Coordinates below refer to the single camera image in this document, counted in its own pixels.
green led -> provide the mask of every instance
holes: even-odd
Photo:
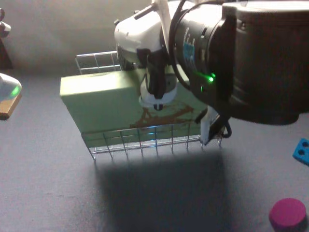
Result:
[[[11,92],[11,96],[14,97],[17,94],[19,94],[19,87],[18,86],[16,86],[15,89],[13,89],[13,91]]]

